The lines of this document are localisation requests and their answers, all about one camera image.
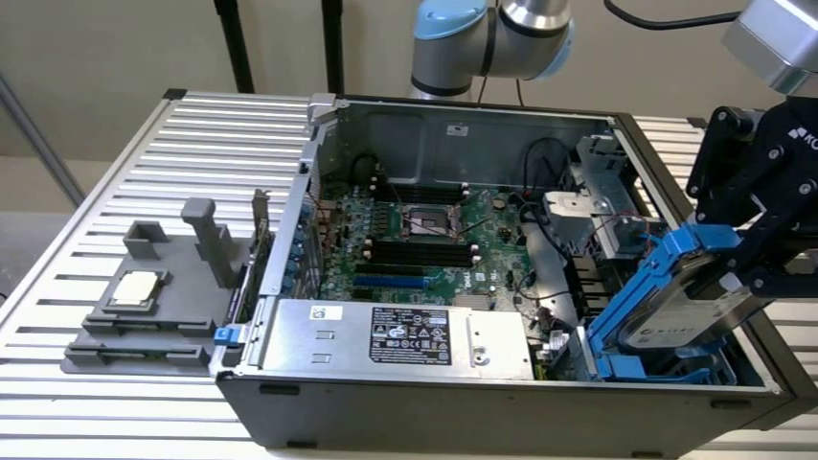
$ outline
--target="power supply label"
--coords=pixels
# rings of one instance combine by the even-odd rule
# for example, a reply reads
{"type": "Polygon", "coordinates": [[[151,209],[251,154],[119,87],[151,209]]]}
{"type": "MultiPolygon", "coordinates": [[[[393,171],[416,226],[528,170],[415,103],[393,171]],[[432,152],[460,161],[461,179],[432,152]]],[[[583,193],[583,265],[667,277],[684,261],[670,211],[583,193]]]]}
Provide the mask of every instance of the power supply label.
{"type": "Polygon", "coordinates": [[[448,311],[372,308],[369,359],[451,366],[448,311]]]}

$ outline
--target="blue pcie slot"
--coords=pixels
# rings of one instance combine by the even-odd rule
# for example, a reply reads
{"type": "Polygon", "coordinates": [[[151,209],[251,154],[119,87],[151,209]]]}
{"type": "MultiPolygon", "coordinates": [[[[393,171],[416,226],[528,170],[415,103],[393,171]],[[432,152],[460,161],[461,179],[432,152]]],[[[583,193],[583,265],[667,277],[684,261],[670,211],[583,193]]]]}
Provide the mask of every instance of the blue pcie slot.
{"type": "Polygon", "coordinates": [[[368,288],[425,289],[429,280],[412,276],[355,276],[352,284],[368,288]]]}

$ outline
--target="motherboard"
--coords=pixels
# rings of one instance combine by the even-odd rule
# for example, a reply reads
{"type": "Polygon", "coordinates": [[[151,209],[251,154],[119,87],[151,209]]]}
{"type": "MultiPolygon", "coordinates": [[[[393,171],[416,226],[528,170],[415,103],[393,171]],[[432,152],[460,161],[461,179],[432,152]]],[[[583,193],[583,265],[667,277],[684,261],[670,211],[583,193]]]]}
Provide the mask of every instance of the motherboard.
{"type": "Polygon", "coordinates": [[[519,311],[531,319],[534,302],[518,290],[530,260],[514,195],[385,183],[327,194],[319,298],[519,311]]]}

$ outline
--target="green circuit board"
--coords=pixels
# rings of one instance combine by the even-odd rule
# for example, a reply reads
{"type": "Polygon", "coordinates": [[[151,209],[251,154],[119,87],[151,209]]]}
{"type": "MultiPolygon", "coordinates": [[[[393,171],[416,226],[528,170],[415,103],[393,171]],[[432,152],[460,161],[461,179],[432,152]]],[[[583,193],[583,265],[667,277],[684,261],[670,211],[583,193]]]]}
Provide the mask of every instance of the green circuit board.
{"type": "Polygon", "coordinates": [[[516,283],[530,272],[530,260],[520,238],[518,208],[508,204],[508,193],[492,188],[471,189],[460,203],[432,205],[375,201],[368,192],[352,190],[325,195],[321,206],[331,211],[324,211],[320,223],[320,299],[455,305],[457,296],[481,295],[493,310],[532,315],[532,302],[515,295],[516,283]],[[469,268],[421,266],[425,288],[359,287],[353,284],[355,267],[367,263],[363,253],[368,238],[476,244],[479,261],[469,268]]]}

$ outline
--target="gray wall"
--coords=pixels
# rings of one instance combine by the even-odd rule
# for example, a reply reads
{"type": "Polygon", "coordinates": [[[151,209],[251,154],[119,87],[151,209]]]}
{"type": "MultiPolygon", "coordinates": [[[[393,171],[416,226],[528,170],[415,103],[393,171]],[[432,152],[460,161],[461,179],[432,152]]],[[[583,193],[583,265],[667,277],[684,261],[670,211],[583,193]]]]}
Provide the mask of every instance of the gray wall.
{"type": "MultiPolygon", "coordinates": [[[[740,0],[620,0],[652,18],[739,9],[740,0]]],[[[319,0],[241,0],[257,91],[324,89],[319,0]]],[[[403,96],[419,0],[347,0],[348,92],[403,96]]],[[[640,31],[574,0],[578,39],[563,71],[524,82],[530,105],[707,116],[720,104],[766,107],[778,96],[719,45],[723,26],[640,31]]],[[[109,161],[168,87],[232,91],[211,0],[0,0],[0,71],[68,158],[109,161]]],[[[512,80],[484,101],[514,104],[512,80]]],[[[0,117],[0,155],[28,155],[0,117]]]]}

